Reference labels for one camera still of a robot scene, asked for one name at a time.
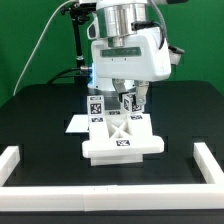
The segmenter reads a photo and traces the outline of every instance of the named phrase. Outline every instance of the black cable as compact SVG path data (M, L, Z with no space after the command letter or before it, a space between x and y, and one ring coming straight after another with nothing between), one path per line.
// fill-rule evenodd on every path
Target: black cable
M54 78L54 80L52 81L52 83L57 80L57 79L64 79L64 78L76 78L76 77L82 77L82 78L90 78L90 75L67 75L67 76L59 76Z
M70 68L70 69L66 69L60 73L58 73L57 75L55 75L52 79L50 79L47 84L51 85L56 79L58 79L59 77L63 76L64 74L67 74L69 72L74 72L74 71L80 71L80 68Z
M160 42L160 46L159 46L159 50L160 50L164 45L165 37L166 37L163 26L160 23L152 20L152 21L140 21L140 22L136 21L131 24L133 31L137 31L137 30L141 30L141 29L145 29L145 28L152 28L155 26L158 26L160 28L160 33L161 33L161 42Z

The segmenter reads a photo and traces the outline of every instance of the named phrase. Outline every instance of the cable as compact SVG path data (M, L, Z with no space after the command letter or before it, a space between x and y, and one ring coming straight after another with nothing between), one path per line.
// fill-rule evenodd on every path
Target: cable
M131 24L131 28L133 31L136 30L141 30L141 29L145 29L145 28L151 28L151 27L155 27L158 26L160 28L160 33L161 33L161 42L160 42L160 46L159 46L159 50L162 49L164 42L165 42L165 33L163 30L163 27L160 23L151 20L151 21L135 21Z
M65 75L65 76L59 76L59 77L55 77L53 79L51 79L51 83L52 84L55 80L57 79L64 79L64 78L90 78L90 75Z
M68 4L68 3L72 3L72 2L77 2L77 0L69 0L69 1L66 1L66 2L64 2L63 4L61 4L61 5L54 11L54 13L52 14L52 16L51 16L50 19L48 20L48 22L47 22L47 24L46 24L46 26L45 26L45 28L44 28L42 34L40 35L39 40L37 41L37 44L36 44L35 48L33 49L32 54L30 55L30 57L29 57L29 59L28 59L26 65L25 65L25 67L24 67L24 69L23 69L23 71L22 71L22 73L21 73L21 75L20 75L20 77L19 77L19 79L18 79L18 81L17 81L17 83L16 83L16 86L15 86L15 89L14 89L14 92L13 92L13 96L16 95L16 92L17 92L17 89L18 89L18 87L19 87L19 84L20 84L22 78L24 77L24 74L25 74L25 72L26 72L26 70L27 70L27 68L28 68L28 66L29 66L29 64L30 64L30 62L32 61L32 59L33 59L33 57L34 57L34 55L35 55L35 53L36 53L38 47L40 46L40 43L41 43L41 41L42 41L42 39L43 39L43 37L44 37L46 31L48 30L48 27L49 27L49 25L51 24L53 18L55 17L55 15L57 14L57 12L58 12L63 6L65 6L65 5Z
M67 74L69 72L74 72L74 71L80 71L80 68L70 68L70 69L66 69L60 73L58 73L57 75L55 75L52 79L50 79L47 84L50 85L54 82L54 80L60 78L61 76L63 76L64 74Z
M157 5L155 4L154 0L148 0L148 2L150 3L152 8L155 10L157 16L159 17L159 20L160 20L160 22L161 22L161 24L163 26L164 35L165 35L166 40L168 42L168 34L167 34L166 22L165 22L165 19L163 17L163 14L160 12L160 10L157 7Z

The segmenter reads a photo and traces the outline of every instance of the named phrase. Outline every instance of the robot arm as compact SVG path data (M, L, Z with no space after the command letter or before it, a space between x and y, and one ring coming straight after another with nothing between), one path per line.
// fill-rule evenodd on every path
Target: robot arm
M171 64L178 64L183 53L181 49L168 45L165 24L150 20L148 3L153 6L186 1L91 1L96 3L96 13L88 36L89 39L95 39L92 55L96 76L99 79L112 79L119 96L127 92L124 80L135 80L136 104L144 105L149 82L167 79ZM83 0L80 3L87 4L90 1Z

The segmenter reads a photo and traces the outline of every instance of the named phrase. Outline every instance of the green background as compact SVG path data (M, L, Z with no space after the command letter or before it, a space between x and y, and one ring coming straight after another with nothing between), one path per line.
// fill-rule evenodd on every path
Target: green background
M16 81L54 10L64 0L0 1L0 105L12 97ZM170 81L203 80L224 93L224 1L189 0L160 6L169 42L186 53ZM149 9L152 18L154 13ZM91 64L86 27L81 27L85 60ZM75 67L75 46L69 15L57 14L20 88L46 83L58 72Z

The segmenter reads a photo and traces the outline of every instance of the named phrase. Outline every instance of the white foam barrier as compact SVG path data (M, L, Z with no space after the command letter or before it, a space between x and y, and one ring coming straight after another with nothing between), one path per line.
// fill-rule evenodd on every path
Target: white foam barrier
M209 184L0 187L0 211L224 209L221 168L204 143L194 145L194 157Z
M0 187L4 185L20 161L18 146L9 146L0 156Z

